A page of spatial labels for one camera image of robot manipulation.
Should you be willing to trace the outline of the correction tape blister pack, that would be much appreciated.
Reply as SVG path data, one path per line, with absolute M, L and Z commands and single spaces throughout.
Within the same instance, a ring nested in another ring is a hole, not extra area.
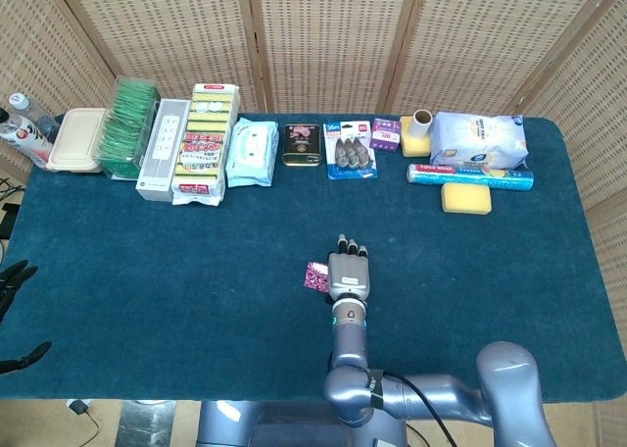
M 323 135 L 329 179 L 377 178 L 370 121 L 325 123 Z

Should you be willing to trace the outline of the clear box green tea bags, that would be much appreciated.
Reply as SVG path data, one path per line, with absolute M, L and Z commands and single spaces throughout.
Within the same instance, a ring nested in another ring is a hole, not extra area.
M 121 75 L 116 78 L 95 153 L 107 177 L 138 179 L 160 102 L 154 80 Z

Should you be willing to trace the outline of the dark blue table mat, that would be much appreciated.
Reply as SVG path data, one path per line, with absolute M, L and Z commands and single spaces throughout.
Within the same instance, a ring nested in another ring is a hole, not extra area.
M 622 395 L 627 359 L 563 136 L 523 124 L 534 185 L 495 191 L 485 216 L 444 212 L 440 189 L 408 183 L 409 160 L 385 152 L 375 179 L 278 165 L 271 186 L 216 207 L 35 171 L 6 259 L 37 272 L 0 323 L 0 359 L 51 349 L 0 375 L 0 399 L 317 400 L 331 309 L 304 278 L 339 235 L 368 251 L 374 368 L 475 385 L 480 349 L 504 340 L 534 355 L 549 402 Z

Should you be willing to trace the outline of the beige lunch box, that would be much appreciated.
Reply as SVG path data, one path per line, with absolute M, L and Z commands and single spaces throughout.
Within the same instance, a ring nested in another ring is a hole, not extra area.
M 101 139 L 105 108 L 74 108 L 63 118 L 47 169 L 53 172 L 97 174 L 102 171 L 95 156 Z

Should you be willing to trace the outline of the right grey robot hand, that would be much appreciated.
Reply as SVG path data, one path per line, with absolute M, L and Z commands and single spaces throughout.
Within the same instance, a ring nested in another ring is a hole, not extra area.
M 368 251 L 353 238 L 340 233 L 337 250 L 327 259 L 327 296 L 325 301 L 334 304 L 343 298 L 365 302 L 370 293 Z

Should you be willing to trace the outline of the white paper roll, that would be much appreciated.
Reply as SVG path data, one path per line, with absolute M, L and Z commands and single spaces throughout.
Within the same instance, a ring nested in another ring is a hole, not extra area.
M 428 135 L 433 122 L 433 115 L 425 109 L 416 110 L 410 123 L 410 135 L 415 138 L 424 138 Z

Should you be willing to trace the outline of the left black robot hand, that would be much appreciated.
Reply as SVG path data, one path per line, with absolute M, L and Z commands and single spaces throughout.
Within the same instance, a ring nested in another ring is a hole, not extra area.
M 0 323 L 4 321 L 19 290 L 36 274 L 37 270 L 37 266 L 28 265 L 28 260 L 21 260 L 0 272 Z M 44 341 L 25 356 L 0 360 L 0 375 L 25 370 L 42 359 L 51 347 L 50 341 Z

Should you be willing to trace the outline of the pink patterned packet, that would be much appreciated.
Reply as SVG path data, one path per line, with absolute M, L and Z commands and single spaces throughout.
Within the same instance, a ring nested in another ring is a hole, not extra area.
M 308 262 L 304 286 L 322 293 L 328 292 L 328 266 L 325 263 Z

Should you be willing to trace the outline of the black gold luncheon meat tin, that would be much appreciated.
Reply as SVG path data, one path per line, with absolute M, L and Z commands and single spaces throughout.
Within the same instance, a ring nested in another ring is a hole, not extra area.
M 315 167 L 321 163 L 318 124 L 288 124 L 283 128 L 282 163 L 288 167 Z

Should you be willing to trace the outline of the white power strip box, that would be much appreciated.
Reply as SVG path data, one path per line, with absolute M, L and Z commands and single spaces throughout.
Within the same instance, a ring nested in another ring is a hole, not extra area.
M 147 201 L 170 202 L 171 181 L 191 102 L 163 99 L 143 157 L 136 191 Z

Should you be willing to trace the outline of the yellow sponge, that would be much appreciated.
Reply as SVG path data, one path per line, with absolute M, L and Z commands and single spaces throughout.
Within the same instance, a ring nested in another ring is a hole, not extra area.
M 492 212 L 490 188 L 468 183 L 445 183 L 441 188 L 442 208 L 446 213 L 488 215 Z
M 430 135 L 418 138 L 410 134 L 411 116 L 401 116 L 401 147 L 405 157 L 429 157 L 431 154 Z

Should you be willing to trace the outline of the shiny metal table leg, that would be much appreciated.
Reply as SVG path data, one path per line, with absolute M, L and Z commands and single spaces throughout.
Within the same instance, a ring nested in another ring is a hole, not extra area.
M 124 400 L 115 447 L 169 447 L 176 402 Z

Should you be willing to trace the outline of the white labelled drink bottle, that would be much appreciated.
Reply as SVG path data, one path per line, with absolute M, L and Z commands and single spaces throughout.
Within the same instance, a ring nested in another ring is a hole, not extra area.
M 47 169 L 53 144 L 26 117 L 0 108 L 0 138 L 30 158 L 40 169 Z

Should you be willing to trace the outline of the white blue tissue pack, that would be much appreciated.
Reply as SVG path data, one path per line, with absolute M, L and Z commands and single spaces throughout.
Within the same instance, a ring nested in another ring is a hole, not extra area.
M 432 165 L 513 170 L 529 154 L 521 116 L 439 112 L 430 139 Z

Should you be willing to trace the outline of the yellow sponge multipack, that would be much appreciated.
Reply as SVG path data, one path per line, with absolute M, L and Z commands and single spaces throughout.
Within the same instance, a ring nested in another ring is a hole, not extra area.
M 237 85 L 194 85 L 170 185 L 174 205 L 217 206 L 223 200 L 226 156 L 239 106 Z

